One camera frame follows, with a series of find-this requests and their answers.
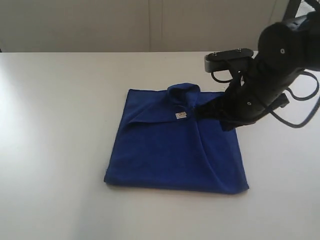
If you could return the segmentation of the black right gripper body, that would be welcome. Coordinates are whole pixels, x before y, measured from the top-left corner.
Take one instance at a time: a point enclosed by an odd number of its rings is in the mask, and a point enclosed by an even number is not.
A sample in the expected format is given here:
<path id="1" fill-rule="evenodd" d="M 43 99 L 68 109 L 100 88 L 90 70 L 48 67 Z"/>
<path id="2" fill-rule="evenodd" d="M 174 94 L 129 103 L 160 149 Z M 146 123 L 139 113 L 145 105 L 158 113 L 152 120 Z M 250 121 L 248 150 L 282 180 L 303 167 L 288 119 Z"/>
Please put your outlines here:
<path id="1" fill-rule="evenodd" d="M 219 101 L 229 125 L 251 125 L 272 111 L 285 107 L 290 70 L 254 62 L 243 74 L 244 83 L 231 84 Z"/>

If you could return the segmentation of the right black arm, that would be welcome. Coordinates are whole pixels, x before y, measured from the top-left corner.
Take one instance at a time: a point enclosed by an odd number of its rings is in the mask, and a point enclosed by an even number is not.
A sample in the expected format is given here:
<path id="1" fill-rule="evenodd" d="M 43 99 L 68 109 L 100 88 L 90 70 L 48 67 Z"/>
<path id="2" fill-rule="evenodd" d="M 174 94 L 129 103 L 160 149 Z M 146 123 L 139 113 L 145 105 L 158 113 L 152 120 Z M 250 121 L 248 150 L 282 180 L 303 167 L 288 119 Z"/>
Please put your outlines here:
<path id="1" fill-rule="evenodd" d="M 320 14 L 317 11 L 268 26 L 258 52 L 238 48 L 210 53 L 207 73 L 229 71 L 225 92 L 195 109 L 200 119 L 215 119 L 225 131 L 252 125 L 275 115 L 289 100 L 286 93 L 298 76 L 313 77 L 320 69 Z"/>

